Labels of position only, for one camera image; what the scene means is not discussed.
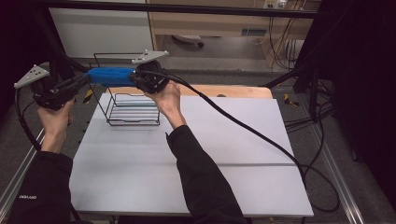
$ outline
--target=gray floor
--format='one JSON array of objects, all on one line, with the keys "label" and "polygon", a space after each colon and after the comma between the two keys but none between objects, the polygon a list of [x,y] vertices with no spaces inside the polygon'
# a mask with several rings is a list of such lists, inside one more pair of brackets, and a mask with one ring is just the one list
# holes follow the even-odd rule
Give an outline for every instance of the gray floor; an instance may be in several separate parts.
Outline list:
[{"label": "gray floor", "polygon": [[[199,49],[192,44],[186,44],[168,36],[165,39],[164,49],[170,51],[170,56],[163,58],[161,64],[170,72],[183,77],[191,84],[225,84],[257,86],[272,80],[285,70],[269,69],[259,46],[251,43],[251,39],[229,37],[203,37],[205,46]],[[278,100],[279,108],[284,120],[302,119],[306,115],[301,106],[284,103],[284,94],[288,93],[292,101],[299,101],[306,94],[296,95],[291,90],[294,80],[282,83],[273,89],[274,98]],[[78,100],[81,102],[85,89],[80,91]],[[23,94],[23,104],[31,101],[30,92]],[[88,127],[95,101],[88,105],[76,104],[74,111],[76,120],[69,128],[64,153],[74,157],[78,149],[78,142]],[[27,110],[27,117],[34,130],[38,133],[40,126],[35,115],[34,106]],[[375,183],[370,171],[364,163],[355,162],[351,157],[351,150],[337,118],[327,117],[323,120],[326,143],[334,155],[337,164],[352,192],[352,195],[361,210],[365,223],[396,223],[396,215],[389,202]],[[291,146],[296,158],[304,164],[310,162],[318,150],[315,136],[310,127],[301,129],[289,135]],[[13,174],[18,169],[31,144],[25,137],[18,123],[16,114],[11,108],[0,125],[0,193],[2,193]],[[323,174],[329,176],[321,158],[315,163]],[[309,198],[319,207],[332,208],[335,205],[335,196],[329,185],[318,175],[311,172],[307,179]],[[333,213],[323,213],[314,209],[315,216],[309,217],[307,223],[349,223],[344,207],[341,205]],[[104,216],[87,216],[97,223],[108,223]],[[257,218],[257,224],[262,223],[299,223],[296,218]]]}]

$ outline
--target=metal bar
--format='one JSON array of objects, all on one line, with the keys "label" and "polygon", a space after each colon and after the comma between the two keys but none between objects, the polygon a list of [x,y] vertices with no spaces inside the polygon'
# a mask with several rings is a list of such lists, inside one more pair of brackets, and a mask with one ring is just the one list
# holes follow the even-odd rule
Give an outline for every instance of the metal bar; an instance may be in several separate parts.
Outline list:
[{"label": "metal bar", "polygon": [[[43,134],[44,134],[44,129],[42,129],[41,132],[38,134],[37,140],[40,139],[41,135]],[[29,169],[30,163],[35,157],[35,154],[36,154],[35,147],[31,146],[29,152],[26,154],[25,158],[23,159],[23,162],[20,165],[20,168],[18,168],[18,171],[12,177],[6,190],[4,191],[3,195],[0,197],[0,223],[2,223],[9,208],[14,202],[14,198],[18,193],[23,177],[26,174],[27,170]]]},{"label": "metal bar", "polygon": [[276,10],[276,9],[244,8],[244,7],[207,7],[207,6],[67,1],[67,0],[38,0],[35,1],[35,4],[39,4],[42,7],[74,8],[74,9],[174,12],[174,13],[192,13],[192,14],[300,18],[300,19],[329,19],[335,16],[332,13],[327,13],[327,12],[301,11],[301,10]]},{"label": "metal bar", "polygon": [[[297,97],[305,114],[307,116],[310,116],[306,97],[303,97],[301,94],[297,94]],[[314,136],[316,137],[317,144],[319,145],[321,132],[318,124],[311,125],[311,129],[314,133]],[[346,216],[349,219],[349,222],[352,224],[363,224],[364,219],[361,215],[361,211],[359,210],[359,207],[356,205],[352,193],[350,192],[349,187],[347,186],[347,182],[345,181],[340,169],[338,168],[337,163],[335,162],[332,156],[329,147],[326,144],[326,139],[323,143],[322,159],[326,165],[327,170],[329,171],[330,177],[332,178],[332,182],[334,183],[340,195],[340,200],[342,205],[344,206],[344,210],[346,212]]]}]

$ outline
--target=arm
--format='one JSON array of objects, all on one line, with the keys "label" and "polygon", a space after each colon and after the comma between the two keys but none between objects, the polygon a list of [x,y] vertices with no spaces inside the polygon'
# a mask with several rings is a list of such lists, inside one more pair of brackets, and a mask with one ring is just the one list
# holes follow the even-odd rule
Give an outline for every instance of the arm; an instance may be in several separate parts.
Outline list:
[{"label": "arm", "polygon": [[37,113],[45,130],[41,151],[33,159],[17,194],[8,224],[70,223],[70,158],[60,154],[66,127],[72,120],[73,101],[58,111],[40,107]]},{"label": "arm", "polygon": [[176,83],[169,82],[162,92],[146,95],[174,128],[167,140],[177,158],[184,197],[195,223],[246,223],[229,183],[187,126]]}]

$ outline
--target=white wall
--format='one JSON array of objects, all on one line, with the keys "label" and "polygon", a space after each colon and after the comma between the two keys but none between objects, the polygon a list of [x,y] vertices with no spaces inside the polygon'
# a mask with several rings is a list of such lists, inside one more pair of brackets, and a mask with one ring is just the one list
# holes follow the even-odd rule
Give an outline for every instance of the white wall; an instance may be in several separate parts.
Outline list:
[{"label": "white wall", "polygon": [[[146,3],[145,0],[106,0]],[[70,57],[153,49],[147,12],[51,8],[52,18]]]}]

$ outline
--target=wire dish rack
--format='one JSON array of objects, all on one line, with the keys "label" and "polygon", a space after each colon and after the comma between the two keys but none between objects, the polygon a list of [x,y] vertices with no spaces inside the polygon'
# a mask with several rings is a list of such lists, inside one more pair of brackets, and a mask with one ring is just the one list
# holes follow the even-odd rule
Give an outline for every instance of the wire dish rack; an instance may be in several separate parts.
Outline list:
[{"label": "wire dish rack", "polygon": [[145,95],[109,92],[107,106],[99,106],[111,126],[160,125],[160,111]]}]

